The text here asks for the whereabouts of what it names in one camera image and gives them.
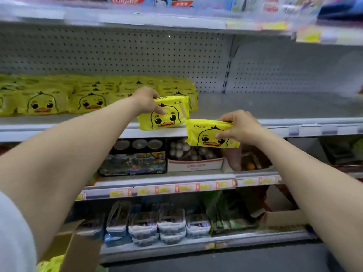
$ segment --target floor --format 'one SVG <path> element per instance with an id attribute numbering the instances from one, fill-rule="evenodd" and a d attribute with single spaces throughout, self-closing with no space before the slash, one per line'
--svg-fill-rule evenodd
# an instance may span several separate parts
<path id="1" fill-rule="evenodd" d="M 252 248 L 229 252 L 118 263 L 110 272 L 340 272 L 329 270 L 323 243 Z"/>

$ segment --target perforated back panel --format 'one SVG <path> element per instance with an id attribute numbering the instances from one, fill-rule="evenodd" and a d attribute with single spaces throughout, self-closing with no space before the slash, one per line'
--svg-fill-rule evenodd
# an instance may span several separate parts
<path id="1" fill-rule="evenodd" d="M 245 36 L 231 62 L 225 92 L 351 94 L 361 85 L 363 48 Z"/>
<path id="2" fill-rule="evenodd" d="M 199 91 L 222 92 L 231 35 L 0 26 L 0 71 L 5 73 L 188 77 Z"/>

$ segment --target white shirt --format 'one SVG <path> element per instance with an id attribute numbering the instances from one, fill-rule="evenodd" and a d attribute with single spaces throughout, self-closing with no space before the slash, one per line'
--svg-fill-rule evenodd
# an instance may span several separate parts
<path id="1" fill-rule="evenodd" d="M 16 205 L 0 192 L 1 271 L 34 272 L 37 254 L 33 234 Z"/>

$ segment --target forearm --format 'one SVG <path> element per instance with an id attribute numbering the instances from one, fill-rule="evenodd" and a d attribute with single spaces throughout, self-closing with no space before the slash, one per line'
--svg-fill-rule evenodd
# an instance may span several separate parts
<path id="1" fill-rule="evenodd" d="M 0 190 L 27 220 L 38 257 L 85 183 L 137 115 L 138 105 L 129 97 L 58 124 L 0 157 Z"/>
<path id="2" fill-rule="evenodd" d="M 277 167 L 314 230 L 348 271 L 363 270 L 363 184 L 271 132 L 256 144 Z"/>

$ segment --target person's left hand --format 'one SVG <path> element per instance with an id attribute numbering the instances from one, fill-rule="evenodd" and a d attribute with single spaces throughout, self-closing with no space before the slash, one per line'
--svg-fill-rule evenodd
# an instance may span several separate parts
<path id="1" fill-rule="evenodd" d="M 154 99 L 159 98 L 159 94 L 152 88 L 143 86 L 137 89 L 132 96 L 136 100 L 141 114 L 156 112 L 157 114 L 165 114 L 165 110 L 160 107 Z"/>

